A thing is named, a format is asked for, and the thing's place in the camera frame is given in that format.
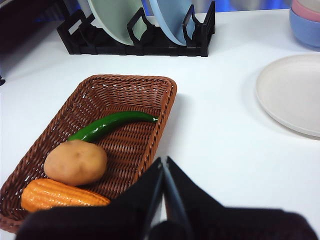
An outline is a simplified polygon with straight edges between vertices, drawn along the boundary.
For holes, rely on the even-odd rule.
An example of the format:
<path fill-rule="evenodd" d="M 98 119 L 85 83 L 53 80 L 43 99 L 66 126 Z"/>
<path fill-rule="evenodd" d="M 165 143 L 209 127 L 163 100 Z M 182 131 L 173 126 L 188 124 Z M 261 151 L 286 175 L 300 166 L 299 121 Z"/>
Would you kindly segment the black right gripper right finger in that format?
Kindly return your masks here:
<path fill-rule="evenodd" d="M 227 207 L 197 186 L 168 157 L 165 181 L 176 217 L 194 240 L 316 240 L 300 214 L 276 208 Z"/>

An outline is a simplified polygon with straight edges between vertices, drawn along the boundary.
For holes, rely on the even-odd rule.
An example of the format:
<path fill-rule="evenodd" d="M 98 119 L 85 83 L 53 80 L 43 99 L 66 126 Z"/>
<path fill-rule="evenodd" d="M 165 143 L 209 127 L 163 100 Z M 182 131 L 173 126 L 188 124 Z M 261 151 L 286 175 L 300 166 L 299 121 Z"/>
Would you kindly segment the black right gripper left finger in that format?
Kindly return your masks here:
<path fill-rule="evenodd" d="M 161 201 L 163 165 L 148 170 L 107 206 L 54 207 L 29 215 L 18 240 L 143 240 Z"/>

